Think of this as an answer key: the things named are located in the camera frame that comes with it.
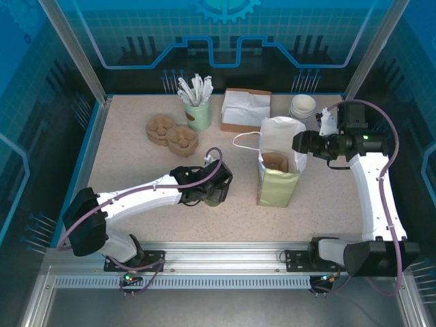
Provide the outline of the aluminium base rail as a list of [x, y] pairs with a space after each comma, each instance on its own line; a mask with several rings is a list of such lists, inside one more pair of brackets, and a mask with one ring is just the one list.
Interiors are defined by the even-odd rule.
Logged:
[[[283, 250], [306, 251], [308, 242], [163, 242], [141, 243], [166, 252], [164, 275], [285, 275]], [[105, 259], [94, 253], [76, 257], [49, 249], [41, 275], [102, 275]]]

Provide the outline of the stack of white paper cups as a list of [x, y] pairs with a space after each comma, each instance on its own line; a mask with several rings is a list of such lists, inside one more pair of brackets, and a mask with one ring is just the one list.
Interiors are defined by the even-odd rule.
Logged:
[[316, 101], [309, 95], [299, 94], [292, 98], [289, 116], [301, 123], [308, 123], [316, 107]]

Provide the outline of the aluminium frame post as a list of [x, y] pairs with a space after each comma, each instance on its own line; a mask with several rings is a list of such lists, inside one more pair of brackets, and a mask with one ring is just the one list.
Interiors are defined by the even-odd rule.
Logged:
[[56, 0], [38, 0], [64, 47], [100, 105], [109, 109], [108, 96], [100, 83], [85, 51]]
[[394, 31], [394, 28], [399, 22], [409, 2], [410, 0], [392, 0], [391, 6], [388, 8], [379, 28], [373, 36], [369, 47], [344, 92], [345, 100], [355, 98], [358, 90], [361, 88], [363, 82], [374, 66], [378, 56], [386, 46], [389, 37]]

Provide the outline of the small LED circuit board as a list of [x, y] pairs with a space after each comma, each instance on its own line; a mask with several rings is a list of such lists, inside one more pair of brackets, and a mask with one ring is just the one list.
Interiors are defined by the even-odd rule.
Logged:
[[316, 286], [321, 286], [321, 287], [326, 287], [326, 288], [331, 288], [332, 284], [341, 277], [341, 274], [338, 272], [334, 272], [332, 274], [329, 275], [325, 275], [323, 277], [321, 277], [319, 280], [317, 280], [315, 282]]
[[142, 277], [137, 275], [134, 270], [128, 270], [120, 280], [120, 287], [131, 287], [138, 285]]

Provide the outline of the brown pulp cup carrier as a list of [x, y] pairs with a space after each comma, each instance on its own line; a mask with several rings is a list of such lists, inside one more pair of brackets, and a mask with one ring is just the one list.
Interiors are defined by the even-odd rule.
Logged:
[[263, 153], [261, 157], [262, 164], [265, 168], [288, 173], [288, 161], [286, 156], [280, 153]]

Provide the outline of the floral green paper bag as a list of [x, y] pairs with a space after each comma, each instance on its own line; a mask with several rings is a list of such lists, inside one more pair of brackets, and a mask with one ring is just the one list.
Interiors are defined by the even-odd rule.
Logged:
[[[257, 205], [282, 208], [288, 206], [298, 179], [307, 164], [307, 155], [298, 153], [292, 148], [293, 139], [305, 130], [303, 123], [288, 116], [262, 120], [260, 130], [256, 132], [258, 146], [251, 148], [258, 154]], [[261, 157], [263, 153], [280, 153], [286, 156], [288, 173], [265, 168]]]

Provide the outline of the green straw holder cup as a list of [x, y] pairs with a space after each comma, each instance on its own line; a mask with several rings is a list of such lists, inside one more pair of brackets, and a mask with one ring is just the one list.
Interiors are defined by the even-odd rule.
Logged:
[[188, 128], [194, 131], [205, 131], [211, 126], [212, 116], [209, 101], [198, 107], [185, 104], [185, 115]]

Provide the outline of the stack of brown pulp carriers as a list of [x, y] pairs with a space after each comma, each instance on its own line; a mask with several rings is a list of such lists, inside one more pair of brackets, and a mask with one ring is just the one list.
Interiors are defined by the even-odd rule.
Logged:
[[148, 139], [159, 145], [168, 147], [171, 153], [179, 157], [190, 157], [198, 147], [198, 134], [186, 127], [178, 126], [173, 119], [157, 115], [146, 124]]

